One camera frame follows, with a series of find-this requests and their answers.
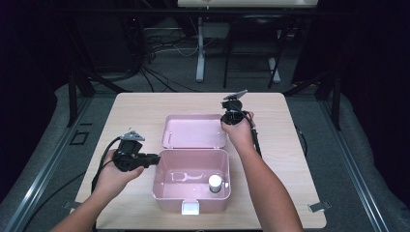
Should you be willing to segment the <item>white desk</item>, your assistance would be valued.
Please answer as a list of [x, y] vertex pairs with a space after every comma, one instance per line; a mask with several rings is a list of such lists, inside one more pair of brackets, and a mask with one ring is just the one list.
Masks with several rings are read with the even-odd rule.
[[[178, 7], [186, 9], [315, 9], [319, 0], [178, 0]], [[198, 56], [196, 81], [204, 80], [205, 51], [203, 35], [203, 17], [198, 16]]]

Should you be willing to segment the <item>pink plastic storage box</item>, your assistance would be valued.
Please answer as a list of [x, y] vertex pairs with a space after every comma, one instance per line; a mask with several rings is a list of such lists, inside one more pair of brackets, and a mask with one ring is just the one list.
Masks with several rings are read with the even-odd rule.
[[[231, 194], [226, 132], [219, 114], [169, 115], [165, 118], [153, 183], [160, 208], [181, 215], [199, 215], [226, 209]], [[208, 179], [222, 178], [221, 190], [212, 193]]]

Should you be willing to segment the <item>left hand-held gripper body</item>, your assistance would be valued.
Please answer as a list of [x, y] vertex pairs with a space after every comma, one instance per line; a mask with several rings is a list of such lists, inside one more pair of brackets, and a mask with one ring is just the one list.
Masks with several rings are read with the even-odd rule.
[[115, 166], [123, 172], [135, 170], [137, 167], [148, 168], [151, 160], [140, 152], [141, 141], [145, 138], [132, 130], [120, 137], [120, 144], [113, 155]]

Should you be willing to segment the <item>aluminium floor rail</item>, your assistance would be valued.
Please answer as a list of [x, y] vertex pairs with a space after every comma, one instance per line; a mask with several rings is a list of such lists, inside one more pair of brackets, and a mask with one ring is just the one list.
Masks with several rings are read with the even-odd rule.
[[62, 103], [57, 105], [39, 145], [6, 197], [5, 203], [0, 207], [0, 213], [6, 214], [3, 218], [4, 227], [0, 227], [0, 231], [23, 231], [69, 146], [79, 119], [91, 102], [90, 98], [79, 101], [77, 116], [69, 127], [63, 120], [65, 106]]
[[331, 108], [326, 101], [319, 101], [319, 107], [326, 118], [326, 122], [330, 127], [333, 136], [337, 141], [337, 145], [341, 150], [341, 158], [344, 162], [345, 169], [350, 177], [350, 180], [360, 198], [361, 204], [366, 211], [367, 218], [374, 232], [390, 232], [389, 226], [380, 213], [372, 193], [362, 175], [362, 172], [356, 163], [352, 152], [342, 134], [333, 123], [331, 116]]

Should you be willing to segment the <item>white medicine bottle green label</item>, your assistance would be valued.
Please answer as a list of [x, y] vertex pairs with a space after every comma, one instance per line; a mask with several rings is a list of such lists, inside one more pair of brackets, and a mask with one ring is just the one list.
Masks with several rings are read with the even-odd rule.
[[221, 190], [222, 178], [220, 175], [211, 175], [208, 179], [209, 190], [212, 193], [218, 193]]

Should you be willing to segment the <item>person's left hand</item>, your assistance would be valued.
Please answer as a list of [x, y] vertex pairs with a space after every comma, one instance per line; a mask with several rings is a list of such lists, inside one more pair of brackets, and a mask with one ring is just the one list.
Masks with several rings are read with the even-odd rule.
[[143, 167], [135, 170], [123, 172], [113, 163], [114, 151], [109, 150], [103, 162], [103, 168], [93, 190], [91, 197], [98, 202], [110, 202], [114, 199], [126, 185], [139, 177], [144, 171]]

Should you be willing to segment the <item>black metal stand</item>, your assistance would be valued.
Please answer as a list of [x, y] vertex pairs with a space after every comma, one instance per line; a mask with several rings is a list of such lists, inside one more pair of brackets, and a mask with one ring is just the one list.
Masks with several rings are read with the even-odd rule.
[[70, 117], [68, 122], [68, 127], [71, 127], [78, 117], [78, 105], [77, 105], [77, 90], [85, 98], [93, 98], [96, 94], [96, 90], [92, 86], [91, 81], [97, 81], [108, 89], [114, 91], [115, 93], [128, 93], [129, 90], [126, 90], [118, 85], [110, 82], [109, 80], [103, 78], [101, 75], [90, 72], [84, 69], [79, 71], [72, 71], [69, 75], [69, 109]]
[[318, 101], [325, 101], [329, 96], [332, 96], [331, 107], [331, 122], [335, 128], [340, 130], [339, 112], [340, 112], [340, 98], [341, 98], [341, 78], [336, 71], [323, 72], [309, 80], [303, 81], [283, 94], [286, 97], [294, 96], [299, 92], [305, 90], [308, 86], [318, 83], [319, 87], [314, 93], [314, 97]]

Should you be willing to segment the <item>person's right hand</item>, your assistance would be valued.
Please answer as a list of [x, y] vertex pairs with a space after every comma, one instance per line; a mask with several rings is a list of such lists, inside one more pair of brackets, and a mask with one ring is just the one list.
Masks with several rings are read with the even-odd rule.
[[227, 125], [221, 122], [221, 128], [228, 134], [228, 137], [239, 154], [254, 152], [251, 128], [253, 124], [249, 122], [253, 113], [249, 112], [247, 117], [236, 125]]

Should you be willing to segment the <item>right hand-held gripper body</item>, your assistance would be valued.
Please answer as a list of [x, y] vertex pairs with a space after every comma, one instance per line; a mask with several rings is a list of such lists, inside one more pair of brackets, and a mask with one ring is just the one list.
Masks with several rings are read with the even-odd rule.
[[251, 123], [248, 113], [243, 109], [243, 104], [240, 98], [248, 91], [243, 90], [226, 96], [221, 102], [221, 106], [225, 109], [224, 115], [220, 118], [227, 125], [237, 125], [243, 120]]

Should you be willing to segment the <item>black chair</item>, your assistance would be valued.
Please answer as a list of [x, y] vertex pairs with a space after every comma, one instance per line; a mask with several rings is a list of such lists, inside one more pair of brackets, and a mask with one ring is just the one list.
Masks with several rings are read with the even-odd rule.
[[224, 48], [223, 87], [230, 73], [268, 73], [268, 87], [275, 75], [288, 32], [295, 25], [289, 15], [250, 14], [229, 23]]

